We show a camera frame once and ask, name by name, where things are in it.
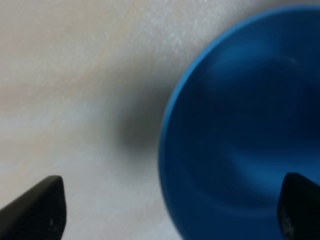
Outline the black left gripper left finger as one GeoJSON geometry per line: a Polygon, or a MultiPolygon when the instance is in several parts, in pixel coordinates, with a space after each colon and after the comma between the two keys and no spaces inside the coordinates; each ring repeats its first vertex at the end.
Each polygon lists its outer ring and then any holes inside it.
{"type": "Polygon", "coordinates": [[[67,223],[63,178],[44,178],[0,210],[2,240],[60,240],[67,223]]]}

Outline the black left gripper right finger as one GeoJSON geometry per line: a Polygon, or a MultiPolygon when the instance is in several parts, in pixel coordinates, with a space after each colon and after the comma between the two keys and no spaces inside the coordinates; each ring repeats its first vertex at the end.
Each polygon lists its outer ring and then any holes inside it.
{"type": "Polygon", "coordinates": [[[299,173],[287,173],[277,205],[285,240],[320,239],[320,186],[299,173]]]}

